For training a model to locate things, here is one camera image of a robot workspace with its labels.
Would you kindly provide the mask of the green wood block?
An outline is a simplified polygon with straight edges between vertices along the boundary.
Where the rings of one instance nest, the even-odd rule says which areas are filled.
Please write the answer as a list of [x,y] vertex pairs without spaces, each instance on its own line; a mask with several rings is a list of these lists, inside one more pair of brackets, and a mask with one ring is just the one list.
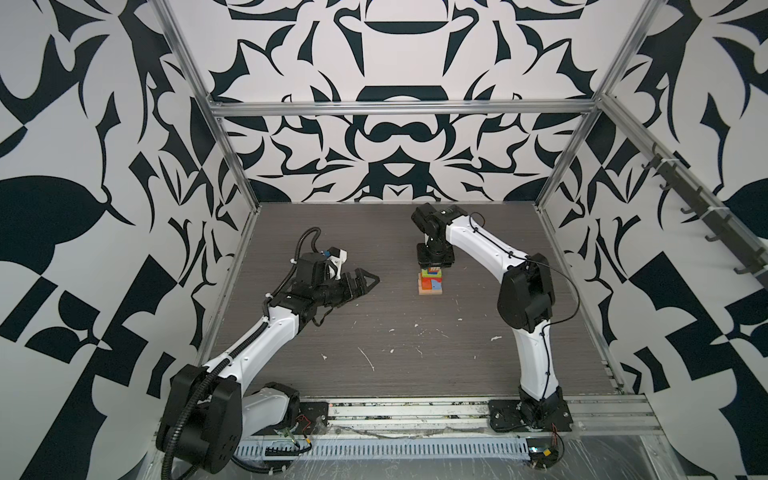
[[422,283],[422,282],[428,282],[428,281],[431,281],[431,282],[432,282],[432,285],[433,285],[433,283],[434,283],[434,282],[440,282],[440,283],[442,284],[442,279],[441,279],[441,281],[423,279],[423,278],[422,278],[422,273],[421,273],[421,271],[420,271],[420,282],[421,282],[421,283]]

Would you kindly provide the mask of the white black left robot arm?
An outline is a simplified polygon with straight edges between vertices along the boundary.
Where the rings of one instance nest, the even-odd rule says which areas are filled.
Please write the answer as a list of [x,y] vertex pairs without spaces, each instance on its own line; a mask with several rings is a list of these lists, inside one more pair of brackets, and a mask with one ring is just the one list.
[[161,478],[173,478],[176,461],[189,466],[184,479],[199,470],[217,473],[235,460],[244,435],[291,427],[300,404],[297,392],[268,384],[246,395],[247,387],[308,323],[322,324],[319,308],[338,309],[379,282],[379,276],[362,268],[344,272],[326,263],[307,274],[291,273],[266,297],[261,318],[233,346],[174,375],[156,437],[164,454]]

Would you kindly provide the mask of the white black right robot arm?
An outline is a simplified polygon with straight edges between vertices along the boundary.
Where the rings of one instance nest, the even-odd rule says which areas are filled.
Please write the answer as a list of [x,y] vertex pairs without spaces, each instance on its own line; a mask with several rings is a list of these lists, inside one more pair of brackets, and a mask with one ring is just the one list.
[[436,208],[425,203],[411,220],[425,236],[417,245],[421,267],[450,267],[458,248],[499,282],[497,311],[515,337],[521,401],[532,414],[542,415],[561,397],[549,335],[555,295],[547,258],[504,243],[457,206]]

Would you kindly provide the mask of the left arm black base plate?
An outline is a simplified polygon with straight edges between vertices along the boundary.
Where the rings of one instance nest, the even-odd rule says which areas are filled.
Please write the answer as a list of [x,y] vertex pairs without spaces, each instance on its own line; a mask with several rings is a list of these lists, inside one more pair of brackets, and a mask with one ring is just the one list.
[[301,401],[289,408],[285,417],[276,425],[259,431],[261,435],[278,435],[290,432],[293,435],[313,435],[327,427],[329,403],[325,401]]

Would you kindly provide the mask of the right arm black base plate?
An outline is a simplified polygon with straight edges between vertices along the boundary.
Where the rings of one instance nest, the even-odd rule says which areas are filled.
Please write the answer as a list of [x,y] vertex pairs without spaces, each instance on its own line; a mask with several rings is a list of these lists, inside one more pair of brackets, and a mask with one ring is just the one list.
[[572,430],[568,404],[556,396],[544,401],[490,400],[488,409],[489,426],[497,433]]

